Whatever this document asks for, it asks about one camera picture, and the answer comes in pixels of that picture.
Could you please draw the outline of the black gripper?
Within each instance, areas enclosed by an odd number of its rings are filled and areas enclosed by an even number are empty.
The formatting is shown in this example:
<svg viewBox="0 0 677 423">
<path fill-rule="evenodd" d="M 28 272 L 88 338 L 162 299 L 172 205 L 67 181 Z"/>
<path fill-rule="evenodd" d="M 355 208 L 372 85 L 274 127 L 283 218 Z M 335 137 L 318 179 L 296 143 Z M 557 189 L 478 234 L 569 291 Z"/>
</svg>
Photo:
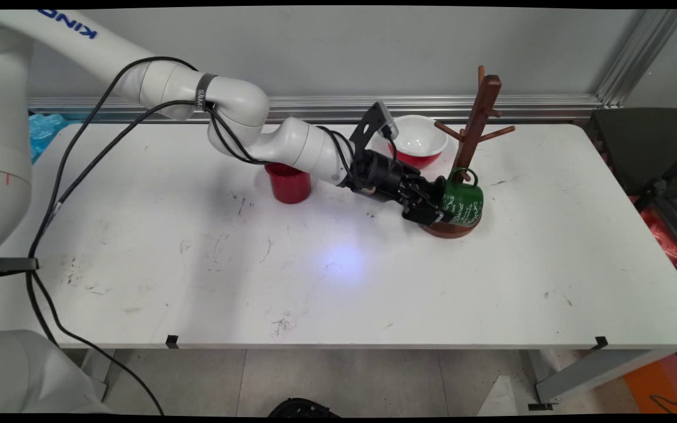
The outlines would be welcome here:
<svg viewBox="0 0 677 423">
<path fill-rule="evenodd" d="M 448 223 L 452 213 L 444 209 L 446 177 L 425 179 L 405 163 L 373 150 L 355 153 L 346 176 L 346 187 L 379 203 L 402 204 L 403 219 L 431 227 Z"/>
</svg>

